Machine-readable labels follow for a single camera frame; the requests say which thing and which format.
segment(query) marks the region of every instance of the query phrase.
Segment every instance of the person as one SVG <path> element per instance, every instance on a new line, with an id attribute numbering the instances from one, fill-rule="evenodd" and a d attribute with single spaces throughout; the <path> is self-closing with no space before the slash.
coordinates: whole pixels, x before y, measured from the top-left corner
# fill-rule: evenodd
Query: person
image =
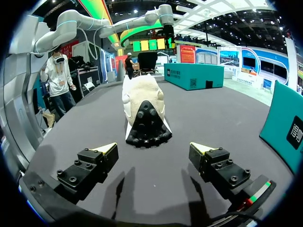
<path id="1" fill-rule="evenodd" d="M 125 68 L 126 68 L 129 79 L 133 78 L 133 74 L 134 74 L 133 66 L 134 66 L 134 63 L 132 61 L 132 53 L 128 53 L 127 58 L 125 60 Z"/>
<path id="2" fill-rule="evenodd" d="M 67 56 L 61 54 L 60 49 L 61 47 L 58 46 L 53 51 L 46 66 L 41 70 L 40 79 L 42 82 L 49 81 L 51 101 L 61 118 L 76 105 L 68 85 L 72 90 L 75 90 L 76 86 L 72 83 Z"/>

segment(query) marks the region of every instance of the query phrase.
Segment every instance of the black triangular object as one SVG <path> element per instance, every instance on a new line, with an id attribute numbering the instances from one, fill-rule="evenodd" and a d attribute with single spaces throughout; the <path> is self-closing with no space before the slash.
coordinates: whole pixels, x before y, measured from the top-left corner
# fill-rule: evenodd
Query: black triangular object
<path id="1" fill-rule="evenodd" d="M 158 146 L 167 142 L 172 133 L 163 123 L 153 105 L 145 100 L 141 103 L 126 143 L 137 148 Z"/>

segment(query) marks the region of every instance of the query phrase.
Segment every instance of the white hoodie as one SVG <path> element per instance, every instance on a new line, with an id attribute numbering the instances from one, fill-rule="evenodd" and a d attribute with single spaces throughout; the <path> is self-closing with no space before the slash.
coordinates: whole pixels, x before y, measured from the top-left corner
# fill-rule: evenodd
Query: white hoodie
<path id="1" fill-rule="evenodd" d="M 45 71 L 41 71 L 40 73 L 42 82 L 46 82 L 47 79 L 49 80 L 50 97 L 65 94 L 69 91 L 68 84 L 70 86 L 73 85 L 70 69 L 68 67 L 67 56 L 65 54 L 62 54 L 62 57 L 64 58 L 64 62 L 55 64 L 55 58 L 51 56 L 47 60 Z"/>

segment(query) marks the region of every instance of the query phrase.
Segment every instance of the teal panel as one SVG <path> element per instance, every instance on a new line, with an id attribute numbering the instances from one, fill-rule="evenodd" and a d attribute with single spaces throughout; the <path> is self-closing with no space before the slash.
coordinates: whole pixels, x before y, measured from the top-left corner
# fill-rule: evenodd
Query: teal panel
<path id="1" fill-rule="evenodd" d="M 164 78 L 185 90 L 205 89 L 206 82 L 213 87 L 222 87 L 224 66 L 208 64 L 169 63 L 164 64 Z"/>
<path id="2" fill-rule="evenodd" d="M 303 138 L 297 137 L 303 131 L 299 124 L 302 120 L 303 96 L 276 80 L 273 100 L 260 137 L 283 158 L 293 173 L 297 172 L 302 159 Z M 293 131 L 294 121 L 299 125 L 296 131 Z M 298 139 L 296 146 L 287 137 Z"/>

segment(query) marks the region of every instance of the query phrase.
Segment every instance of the jeans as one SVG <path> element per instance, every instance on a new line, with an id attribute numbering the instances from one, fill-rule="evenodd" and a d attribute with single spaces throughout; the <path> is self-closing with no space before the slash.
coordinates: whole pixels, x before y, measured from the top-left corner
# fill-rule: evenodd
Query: jeans
<path id="1" fill-rule="evenodd" d="M 60 118 L 76 105 L 70 91 L 59 96 L 51 97 L 51 100 Z"/>

